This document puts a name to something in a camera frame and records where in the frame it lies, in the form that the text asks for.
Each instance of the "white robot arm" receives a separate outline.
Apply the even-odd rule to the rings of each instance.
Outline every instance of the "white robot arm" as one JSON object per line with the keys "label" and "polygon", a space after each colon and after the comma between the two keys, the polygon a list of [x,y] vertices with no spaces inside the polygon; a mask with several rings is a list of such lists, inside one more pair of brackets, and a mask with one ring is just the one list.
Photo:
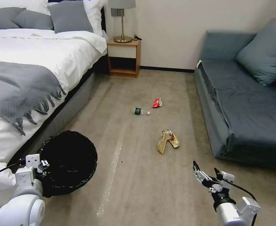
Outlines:
{"label": "white robot arm", "polygon": [[[253,226],[256,215],[261,209],[255,197],[247,190],[233,184],[235,179],[234,175],[218,171],[216,168],[214,170],[217,178],[208,176],[205,172],[201,171],[197,163],[193,161],[193,174],[203,186],[209,189],[214,200],[213,207],[218,214],[221,225]],[[253,199],[242,197],[242,200],[236,204],[229,196],[229,191],[232,186],[247,192]]]}
{"label": "white robot arm", "polygon": [[49,164],[40,161],[39,154],[27,155],[26,166],[15,173],[17,189],[14,198],[0,208],[0,226],[39,226],[45,213],[45,202],[41,200],[42,184],[34,179],[37,173],[44,171]]}

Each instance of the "lamp shade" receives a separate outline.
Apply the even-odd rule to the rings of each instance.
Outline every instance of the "lamp shade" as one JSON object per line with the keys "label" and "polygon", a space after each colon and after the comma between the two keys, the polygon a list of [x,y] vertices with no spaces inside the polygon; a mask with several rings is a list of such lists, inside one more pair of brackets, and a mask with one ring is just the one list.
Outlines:
{"label": "lamp shade", "polygon": [[136,0],[108,0],[108,6],[118,9],[135,8]]}

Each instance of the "floor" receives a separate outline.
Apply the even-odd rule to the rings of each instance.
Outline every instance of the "floor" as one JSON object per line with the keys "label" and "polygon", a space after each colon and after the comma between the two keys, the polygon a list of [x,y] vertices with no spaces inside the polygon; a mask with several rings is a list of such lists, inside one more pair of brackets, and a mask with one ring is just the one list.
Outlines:
{"label": "floor", "polygon": [[[151,109],[161,97],[163,106]],[[133,107],[150,110],[132,114]],[[276,172],[212,156],[192,74],[141,70],[139,77],[97,75],[88,104],[65,128],[87,136],[98,152],[93,178],[66,196],[46,199],[42,226],[218,226],[213,200],[194,178],[192,162],[214,176],[233,173],[262,207],[256,225],[276,225]],[[161,131],[181,142],[156,150]],[[245,196],[233,189],[231,197]]]}

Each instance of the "gray blanket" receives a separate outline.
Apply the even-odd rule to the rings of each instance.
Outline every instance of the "gray blanket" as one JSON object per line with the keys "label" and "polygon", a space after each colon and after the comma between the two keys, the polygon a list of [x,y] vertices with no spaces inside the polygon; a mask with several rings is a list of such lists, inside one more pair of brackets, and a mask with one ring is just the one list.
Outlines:
{"label": "gray blanket", "polygon": [[23,117],[36,125],[31,111],[47,115],[51,97],[60,100],[66,95],[55,75],[38,65],[0,62],[0,116],[10,122],[21,135]]}

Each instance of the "blanket fringe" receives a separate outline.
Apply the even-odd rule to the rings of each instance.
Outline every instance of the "blanket fringe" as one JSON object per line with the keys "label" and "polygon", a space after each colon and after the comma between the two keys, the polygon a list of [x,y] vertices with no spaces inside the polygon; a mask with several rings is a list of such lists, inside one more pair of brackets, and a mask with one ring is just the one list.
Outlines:
{"label": "blanket fringe", "polygon": [[[52,91],[50,95],[46,96],[45,99],[40,101],[36,106],[34,106],[32,110],[37,111],[41,115],[47,115],[48,114],[47,112],[49,111],[48,101],[51,103],[52,107],[55,107],[55,103],[52,100],[51,96],[57,100],[61,100],[62,93],[66,95],[66,92],[63,90],[61,85],[59,85],[56,90]],[[31,113],[32,111],[29,111],[25,113],[23,116],[26,117],[29,120],[29,122],[31,122],[32,124],[37,125],[37,123],[33,120]],[[21,135],[23,136],[26,135],[23,130],[23,117],[19,117],[15,119],[15,121],[11,122],[11,124],[19,131]]]}

